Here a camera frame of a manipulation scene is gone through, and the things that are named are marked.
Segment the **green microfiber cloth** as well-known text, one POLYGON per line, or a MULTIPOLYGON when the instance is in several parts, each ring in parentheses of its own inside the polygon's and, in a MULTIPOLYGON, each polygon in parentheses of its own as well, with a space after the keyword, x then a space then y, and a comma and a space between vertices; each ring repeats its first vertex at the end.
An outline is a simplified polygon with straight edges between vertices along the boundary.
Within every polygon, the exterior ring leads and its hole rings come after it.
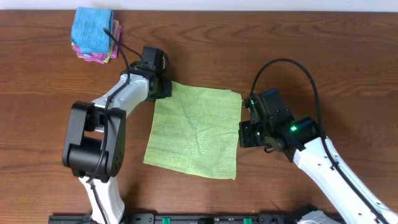
POLYGON ((211 179, 235 179, 242 96, 172 83, 155 102, 144 163, 211 179))

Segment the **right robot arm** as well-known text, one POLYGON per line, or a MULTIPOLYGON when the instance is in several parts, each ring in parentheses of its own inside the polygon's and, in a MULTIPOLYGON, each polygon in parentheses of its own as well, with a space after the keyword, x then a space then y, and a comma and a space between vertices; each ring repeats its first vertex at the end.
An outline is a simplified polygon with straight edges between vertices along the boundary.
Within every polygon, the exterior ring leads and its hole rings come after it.
POLYGON ((346 223, 397 223, 397 213, 385 206, 348 167, 332 141, 320 136, 311 117, 278 123, 239 124, 241 147, 262 146, 283 152, 322 190, 346 223))

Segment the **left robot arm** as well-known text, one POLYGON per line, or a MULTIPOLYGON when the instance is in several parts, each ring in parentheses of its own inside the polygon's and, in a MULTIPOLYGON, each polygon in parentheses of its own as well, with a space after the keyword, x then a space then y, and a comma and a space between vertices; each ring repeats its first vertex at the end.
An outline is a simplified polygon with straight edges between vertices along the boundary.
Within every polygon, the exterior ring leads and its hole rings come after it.
POLYGON ((133 62, 103 96, 73 104, 62 163, 83 184, 92 212, 83 223, 126 223, 117 175, 126 149, 126 120, 143 101, 170 97, 168 66, 133 62))

